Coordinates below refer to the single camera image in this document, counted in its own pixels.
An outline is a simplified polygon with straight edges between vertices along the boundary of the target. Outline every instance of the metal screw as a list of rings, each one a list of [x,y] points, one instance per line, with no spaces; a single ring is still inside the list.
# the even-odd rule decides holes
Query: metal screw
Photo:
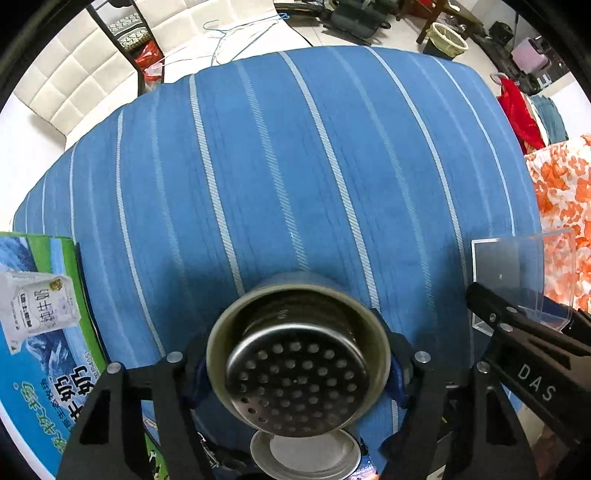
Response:
[[[420,364],[427,364],[431,361],[431,355],[420,350],[414,354],[414,359]]]
[[[489,364],[487,364],[486,362],[478,362],[476,364],[476,369],[481,373],[481,374],[487,374],[491,371],[491,366]]]
[[[119,362],[113,362],[107,366],[107,373],[115,374],[121,371],[121,364]]]
[[[169,364],[177,364],[183,359],[183,354],[181,352],[170,352],[166,356],[166,360]]]

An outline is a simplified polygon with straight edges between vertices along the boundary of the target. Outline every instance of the blue striped fabric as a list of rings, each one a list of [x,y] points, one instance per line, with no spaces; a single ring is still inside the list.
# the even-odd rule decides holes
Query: blue striped fabric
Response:
[[[464,302],[475,238],[540,220],[521,149],[470,68],[363,47],[236,61],[122,107],[32,189],[15,230],[72,236],[113,359],[154,363],[260,281],[331,278],[413,344],[474,358]],[[214,396],[228,447],[252,434]],[[386,398],[359,423],[376,449]]]

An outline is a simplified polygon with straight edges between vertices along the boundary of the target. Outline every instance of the cup lid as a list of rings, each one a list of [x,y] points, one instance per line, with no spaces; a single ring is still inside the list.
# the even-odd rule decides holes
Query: cup lid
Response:
[[[344,430],[304,438],[258,431],[251,440],[251,455],[277,480],[344,480],[361,461],[358,443]]]

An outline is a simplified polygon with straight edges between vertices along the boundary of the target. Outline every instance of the clear acrylic box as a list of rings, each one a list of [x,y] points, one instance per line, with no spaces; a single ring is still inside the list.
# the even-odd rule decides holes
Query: clear acrylic box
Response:
[[[472,241],[474,281],[521,307],[531,320],[560,331],[570,321],[576,283],[574,232],[570,228],[528,237]],[[472,326],[492,329],[472,314]]]

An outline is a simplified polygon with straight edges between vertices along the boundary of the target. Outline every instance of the pink container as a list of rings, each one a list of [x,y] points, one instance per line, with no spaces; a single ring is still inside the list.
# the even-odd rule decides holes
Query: pink container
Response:
[[[520,42],[511,52],[513,61],[524,73],[537,73],[548,65],[548,57],[538,53],[529,37]]]

